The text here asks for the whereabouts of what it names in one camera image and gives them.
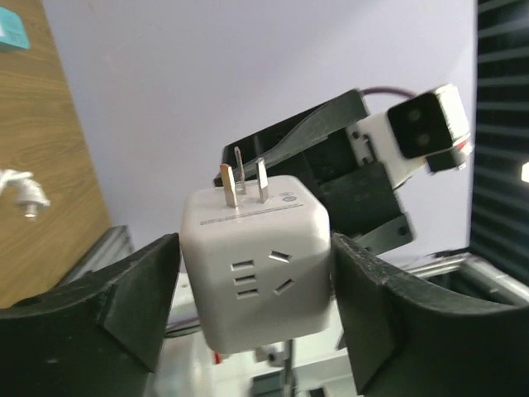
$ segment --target wood surface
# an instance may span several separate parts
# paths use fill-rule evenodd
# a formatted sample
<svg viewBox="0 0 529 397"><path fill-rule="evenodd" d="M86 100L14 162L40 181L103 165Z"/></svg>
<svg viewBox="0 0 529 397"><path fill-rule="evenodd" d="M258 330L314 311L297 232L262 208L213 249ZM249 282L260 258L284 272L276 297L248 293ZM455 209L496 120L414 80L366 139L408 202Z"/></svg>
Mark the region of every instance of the wood surface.
<svg viewBox="0 0 529 397"><path fill-rule="evenodd" d="M0 169L31 171L51 200L35 222L0 196L0 308L47 291L110 226L40 0L2 0L31 48L0 52Z"/></svg>

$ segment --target white power strip cube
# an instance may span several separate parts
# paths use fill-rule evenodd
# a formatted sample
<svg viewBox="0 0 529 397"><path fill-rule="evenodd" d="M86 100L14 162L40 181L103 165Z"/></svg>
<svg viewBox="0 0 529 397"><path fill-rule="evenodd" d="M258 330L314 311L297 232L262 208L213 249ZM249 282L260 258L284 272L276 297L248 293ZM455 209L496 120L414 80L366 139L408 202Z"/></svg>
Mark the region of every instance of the white power strip cube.
<svg viewBox="0 0 529 397"><path fill-rule="evenodd" d="M206 189L184 207L180 244L215 352L247 351L327 326L328 213L293 176L271 177L267 189L263 199L258 181L247 182L235 207L224 188Z"/></svg>

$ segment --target blue label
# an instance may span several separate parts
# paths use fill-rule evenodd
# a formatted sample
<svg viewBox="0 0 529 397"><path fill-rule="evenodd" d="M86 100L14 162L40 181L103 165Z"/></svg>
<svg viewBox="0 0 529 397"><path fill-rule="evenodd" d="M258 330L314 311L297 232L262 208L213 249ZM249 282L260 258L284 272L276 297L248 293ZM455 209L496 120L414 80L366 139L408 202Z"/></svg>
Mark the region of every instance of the blue label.
<svg viewBox="0 0 529 397"><path fill-rule="evenodd" d="M16 13L0 7L0 50L16 48L30 48L26 29Z"/></svg>

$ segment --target power adapter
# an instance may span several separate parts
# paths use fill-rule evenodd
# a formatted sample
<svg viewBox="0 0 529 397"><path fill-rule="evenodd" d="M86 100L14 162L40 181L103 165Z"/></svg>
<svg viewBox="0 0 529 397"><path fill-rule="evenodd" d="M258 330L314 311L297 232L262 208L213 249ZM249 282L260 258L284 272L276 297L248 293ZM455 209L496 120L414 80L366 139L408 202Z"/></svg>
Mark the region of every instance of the power adapter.
<svg viewBox="0 0 529 397"><path fill-rule="evenodd" d="M325 207L295 177L191 194L180 244L209 347L237 353L326 328L331 302L331 233Z"/></svg>

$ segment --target plug prong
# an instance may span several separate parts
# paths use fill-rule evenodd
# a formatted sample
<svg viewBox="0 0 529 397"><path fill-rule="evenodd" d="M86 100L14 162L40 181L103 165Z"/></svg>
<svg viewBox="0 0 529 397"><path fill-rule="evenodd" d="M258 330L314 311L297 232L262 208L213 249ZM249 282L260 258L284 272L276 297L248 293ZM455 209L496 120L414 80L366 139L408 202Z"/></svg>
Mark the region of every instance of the plug prong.
<svg viewBox="0 0 529 397"><path fill-rule="evenodd" d="M239 146L235 148L235 158L237 160L237 168L239 169L239 176L241 181L241 194L246 194L246 181L245 181L245 166L242 163L242 154Z"/></svg>
<svg viewBox="0 0 529 397"><path fill-rule="evenodd" d="M221 164L222 186L226 195L226 204L228 207L237 207L237 192L235 191L235 179L233 170L228 164Z"/></svg>
<svg viewBox="0 0 529 397"><path fill-rule="evenodd" d="M259 158L255 162L257 171L257 186L259 187L259 201L266 203L268 200L268 177L266 176L265 159Z"/></svg>

